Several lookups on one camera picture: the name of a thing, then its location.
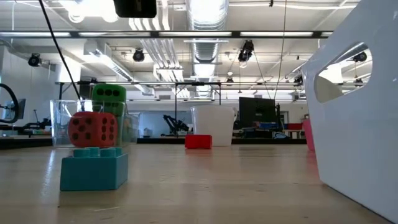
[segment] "ceiling duct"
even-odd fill
[[[228,0],[185,0],[190,30],[223,30],[228,13]],[[192,44],[193,72],[199,82],[211,82],[217,62],[219,43]],[[200,96],[210,95],[209,86],[198,86]]]

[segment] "ceiling light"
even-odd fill
[[[188,43],[188,44],[195,44],[195,43],[229,43],[229,40],[197,40],[197,39],[193,39],[193,40],[184,40],[184,43]]]
[[[55,37],[70,37],[69,32],[54,32]],[[0,32],[0,37],[51,37],[50,32]]]
[[[119,17],[116,14],[112,0],[58,1],[69,13],[69,19],[79,23],[86,17],[102,17],[106,22],[116,22]]]
[[[321,37],[329,37],[333,34],[333,32],[322,32]]]
[[[313,32],[284,32],[285,37],[311,37]],[[283,32],[241,32],[241,37],[283,37]]]
[[[81,37],[150,37],[150,32],[77,32]]]
[[[161,37],[229,37],[232,32],[220,31],[175,31],[175,32],[159,32]]]

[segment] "white plastic container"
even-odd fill
[[[320,179],[392,223],[398,223],[397,12],[398,1],[362,0],[302,67]],[[335,98],[317,74],[361,42],[372,54],[369,82]]]
[[[213,146],[231,146],[234,111],[230,106],[202,105],[191,107],[193,132],[209,134]]]

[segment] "red block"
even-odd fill
[[[211,149],[213,141],[211,135],[189,134],[185,136],[187,149]]]
[[[110,147],[118,138],[118,122],[111,113],[77,112],[68,126],[70,142],[76,147]]]

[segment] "security camera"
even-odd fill
[[[145,59],[144,51],[142,49],[136,49],[134,55],[132,56],[135,62],[142,62]]]
[[[27,63],[32,67],[39,67],[42,65],[42,59],[39,53],[32,53]]]
[[[252,51],[254,50],[254,44],[252,40],[246,40],[241,52],[239,53],[238,60],[240,62],[247,62],[252,55]]]
[[[366,59],[368,59],[368,55],[365,52],[359,53],[352,58],[354,62],[364,62]]]

